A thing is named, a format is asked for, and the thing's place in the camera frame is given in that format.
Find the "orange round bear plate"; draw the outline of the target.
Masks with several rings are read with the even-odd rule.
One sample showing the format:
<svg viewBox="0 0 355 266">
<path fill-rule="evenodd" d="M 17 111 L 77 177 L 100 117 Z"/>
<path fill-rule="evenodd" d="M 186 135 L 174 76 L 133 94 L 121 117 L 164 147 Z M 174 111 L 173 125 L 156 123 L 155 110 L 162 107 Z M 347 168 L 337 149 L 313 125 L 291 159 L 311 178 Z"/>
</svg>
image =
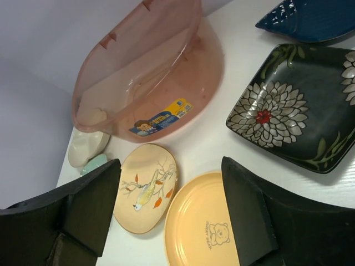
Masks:
<svg viewBox="0 0 355 266">
<path fill-rule="evenodd" d="M 221 172 L 185 184 L 174 197 L 164 227 L 169 265 L 239 265 Z"/>
</svg>

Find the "light teal divided tray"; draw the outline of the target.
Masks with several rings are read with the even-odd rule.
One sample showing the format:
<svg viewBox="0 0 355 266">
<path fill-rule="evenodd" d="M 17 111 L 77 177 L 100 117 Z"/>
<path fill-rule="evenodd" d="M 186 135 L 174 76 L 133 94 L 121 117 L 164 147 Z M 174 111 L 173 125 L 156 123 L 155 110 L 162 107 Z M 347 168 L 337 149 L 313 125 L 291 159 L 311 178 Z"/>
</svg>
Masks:
<svg viewBox="0 0 355 266">
<path fill-rule="evenodd" d="M 80 172 L 80 177 L 88 174 L 89 172 L 92 172 L 93 170 L 97 169 L 98 167 L 106 164 L 109 161 L 107 155 L 105 154 L 99 154 L 92 159 L 90 159 L 86 165 L 83 167 L 83 169 Z"/>
</svg>

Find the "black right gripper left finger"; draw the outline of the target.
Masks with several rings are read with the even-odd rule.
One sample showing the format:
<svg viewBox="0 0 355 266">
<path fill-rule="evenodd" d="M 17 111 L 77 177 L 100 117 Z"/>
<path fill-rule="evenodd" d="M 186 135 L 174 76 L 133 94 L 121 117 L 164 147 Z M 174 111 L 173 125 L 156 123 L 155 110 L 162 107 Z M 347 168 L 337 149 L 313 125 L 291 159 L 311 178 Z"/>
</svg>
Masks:
<svg viewBox="0 0 355 266">
<path fill-rule="evenodd" d="M 1 210 L 1 265 L 96 265 L 113 215 L 121 163 Z"/>
</svg>

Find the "cream three-section plate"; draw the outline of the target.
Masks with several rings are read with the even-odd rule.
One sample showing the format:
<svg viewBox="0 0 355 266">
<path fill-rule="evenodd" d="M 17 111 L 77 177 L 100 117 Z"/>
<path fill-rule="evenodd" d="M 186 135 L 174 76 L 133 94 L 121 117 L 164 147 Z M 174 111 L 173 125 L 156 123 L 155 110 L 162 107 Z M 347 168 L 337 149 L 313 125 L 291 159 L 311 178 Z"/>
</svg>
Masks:
<svg viewBox="0 0 355 266">
<path fill-rule="evenodd" d="M 70 165 L 75 168 L 84 166 L 106 148 L 109 139 L 110 135 L 100 131 L 85 133 L 74 129 L 68 150 Z"/>
</svg>

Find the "pink translucent plastic bin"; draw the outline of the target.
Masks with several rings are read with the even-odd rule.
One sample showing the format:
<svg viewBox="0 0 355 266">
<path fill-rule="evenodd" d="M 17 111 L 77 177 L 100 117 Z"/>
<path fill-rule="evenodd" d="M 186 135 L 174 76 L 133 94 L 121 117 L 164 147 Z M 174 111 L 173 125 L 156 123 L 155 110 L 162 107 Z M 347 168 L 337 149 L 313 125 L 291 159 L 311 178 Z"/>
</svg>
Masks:
<svg viewBox="0 0 355 266">
<path fill-rule="evenodd" d="M 73 124 L 135 143 L 157 140 L 209 104 L 223 70 L 222 46 L 201 1 L 142 1 L 84 60 L 73 92 Z M 129 131 L 179 98 L 194 108 L 177 122 L 146 137 Z"/>
</svg>

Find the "beige bird-painted plate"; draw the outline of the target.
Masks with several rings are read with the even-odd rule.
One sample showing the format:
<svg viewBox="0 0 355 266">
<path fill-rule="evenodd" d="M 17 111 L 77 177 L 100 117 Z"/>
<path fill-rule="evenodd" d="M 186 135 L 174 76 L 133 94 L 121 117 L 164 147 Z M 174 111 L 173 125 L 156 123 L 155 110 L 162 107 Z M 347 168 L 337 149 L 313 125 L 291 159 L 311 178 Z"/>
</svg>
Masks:
<svg viewBox="0 0 355 266">
<path fill-rule="evenodd" d="M 113 215 L 128 232 L 151 231 L 165 215 L 177 189 L 175 157 L 157 144 L 143 144 L 121 166 Z"/>
</svg>

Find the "black floral square plate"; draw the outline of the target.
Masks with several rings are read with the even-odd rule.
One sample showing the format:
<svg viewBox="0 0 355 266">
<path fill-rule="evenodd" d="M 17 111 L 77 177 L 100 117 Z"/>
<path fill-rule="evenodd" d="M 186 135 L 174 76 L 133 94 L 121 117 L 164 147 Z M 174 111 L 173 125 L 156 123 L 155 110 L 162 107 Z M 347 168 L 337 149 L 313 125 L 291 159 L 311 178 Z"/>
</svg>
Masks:
<svg viewBox="0 0 355 266">
<path fill-rule="evenodd" d="M 331 172 L 354 146 L 354 51 L 277 45 L 226 126 L 297 166 Z"/>
</svg>

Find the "dark blue leaf-shaped dish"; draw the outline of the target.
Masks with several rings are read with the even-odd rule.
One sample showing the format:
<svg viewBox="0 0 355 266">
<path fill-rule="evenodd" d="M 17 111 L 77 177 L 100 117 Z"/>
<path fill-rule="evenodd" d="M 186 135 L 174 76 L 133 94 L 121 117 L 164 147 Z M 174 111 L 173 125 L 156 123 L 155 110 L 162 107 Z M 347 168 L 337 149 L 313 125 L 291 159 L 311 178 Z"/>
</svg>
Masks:
<svg viewBox="0 0 355 266">
<path fill-rule="evenodd" d="M 354 0 L 282 1 L 255 27 L 301 43 L 339 43 L 354 36 Z"/>
</svg>

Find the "blue yellow bin label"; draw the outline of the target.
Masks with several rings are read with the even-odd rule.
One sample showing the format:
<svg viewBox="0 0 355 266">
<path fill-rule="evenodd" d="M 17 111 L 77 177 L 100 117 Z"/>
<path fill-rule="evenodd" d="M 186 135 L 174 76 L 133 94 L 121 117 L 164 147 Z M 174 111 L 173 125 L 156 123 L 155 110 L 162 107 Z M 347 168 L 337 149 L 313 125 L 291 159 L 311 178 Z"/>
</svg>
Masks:
<svg viewBox="0 0 355 266">
<path fill-rule="evenodd" d="M 136 121 L 129 131 L 141 137 L 152 135 L 177 122 L 193 108 L 193 104 L 179 98 L 150 119 Z"/>
</svg>

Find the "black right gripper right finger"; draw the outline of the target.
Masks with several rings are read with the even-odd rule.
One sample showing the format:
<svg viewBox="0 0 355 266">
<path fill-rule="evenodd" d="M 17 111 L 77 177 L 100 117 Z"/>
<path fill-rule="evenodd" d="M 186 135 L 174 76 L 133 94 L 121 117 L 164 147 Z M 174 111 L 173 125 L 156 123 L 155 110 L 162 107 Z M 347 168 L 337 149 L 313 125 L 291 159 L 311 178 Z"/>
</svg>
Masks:
<svg viewBox="0 0 355 266">
<path fill-rule="evenodd" d="M 354 209 L 299 196 L 221 161 L 241 265 L 353 265 Z"/>
</svg>

